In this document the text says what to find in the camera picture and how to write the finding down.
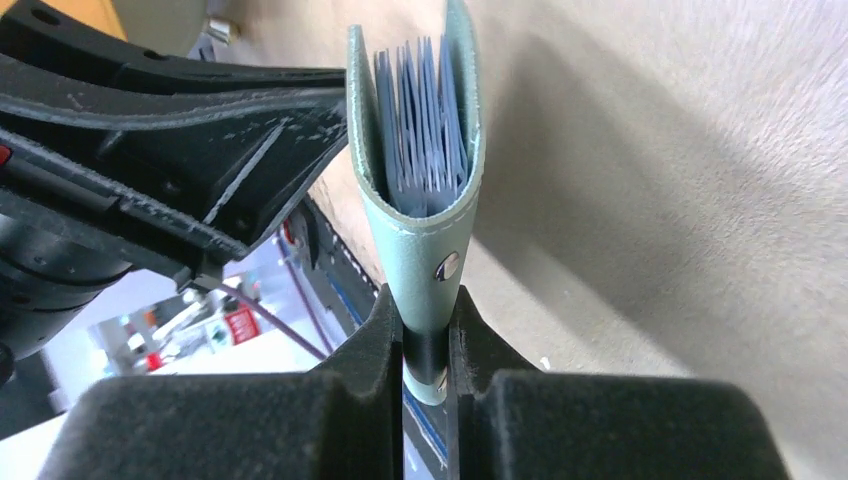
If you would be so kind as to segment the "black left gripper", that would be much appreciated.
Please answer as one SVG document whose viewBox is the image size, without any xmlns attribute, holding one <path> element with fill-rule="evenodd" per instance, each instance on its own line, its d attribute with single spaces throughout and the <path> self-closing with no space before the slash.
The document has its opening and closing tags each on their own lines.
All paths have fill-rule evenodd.
<svg viewBox="0 0 848 480">
<path fill-rule="evenodd" d="M 212 279 L 346 145 L 341 69 L 1 59 L 1 345 L 17 365 L 141 268 Z"/>
</svg>

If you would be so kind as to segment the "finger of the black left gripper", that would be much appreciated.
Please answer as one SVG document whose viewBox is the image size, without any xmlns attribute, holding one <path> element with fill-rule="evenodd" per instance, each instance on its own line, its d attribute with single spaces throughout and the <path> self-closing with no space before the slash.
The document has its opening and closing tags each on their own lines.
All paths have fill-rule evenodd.
<svg viewBox="0 0 848 480">
<path fill-rule="evenodd" d="M 18 1 L 3 15 L 1 53 L 62 77 L 154 95 L 345 86 L 343 68 L 259 67 L 162 55 L 102 33 L 41 1 Z"/>
</svg>

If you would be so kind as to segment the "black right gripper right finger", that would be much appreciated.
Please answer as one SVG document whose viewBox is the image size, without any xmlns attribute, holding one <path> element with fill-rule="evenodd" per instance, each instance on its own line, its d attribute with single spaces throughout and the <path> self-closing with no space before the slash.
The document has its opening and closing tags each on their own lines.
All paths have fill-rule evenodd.
<svg viewBox="0 0 848 480">
<path fill-rule="evenodd" d="M 740 388 L 684 378 L 551 373 L 461 289 L 449 327 L 453 479 L 785 479 Z"/>
</svg>

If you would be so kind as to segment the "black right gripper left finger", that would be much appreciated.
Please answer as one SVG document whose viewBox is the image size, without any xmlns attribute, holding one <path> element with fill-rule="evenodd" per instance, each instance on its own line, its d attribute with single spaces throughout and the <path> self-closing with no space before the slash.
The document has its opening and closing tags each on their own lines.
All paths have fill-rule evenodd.
<svg viewBox="0 0 848 480">
<path fill-rule="evenodd" d="M 43 479 L 400 479 L 403 326 L 388 287 L 367 321 L 301 373 L 96 383 Z"/>
</svg>

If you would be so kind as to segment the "teal card holder wallet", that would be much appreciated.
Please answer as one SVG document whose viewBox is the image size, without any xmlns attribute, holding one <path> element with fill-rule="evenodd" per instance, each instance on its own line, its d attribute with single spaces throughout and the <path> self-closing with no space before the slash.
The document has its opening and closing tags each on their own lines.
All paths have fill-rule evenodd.
<svg viewBox="0 0 848 480">
<path fill-rule="evenodd" d="M 403 323 L 403 379 L 427 405 L 447 396 L 447 330 L 485 164 L 475 29 L 450 1 L 445 29 L 369 52 L 348 32 L 348 139 L 385 280 Z"/>
</svg>

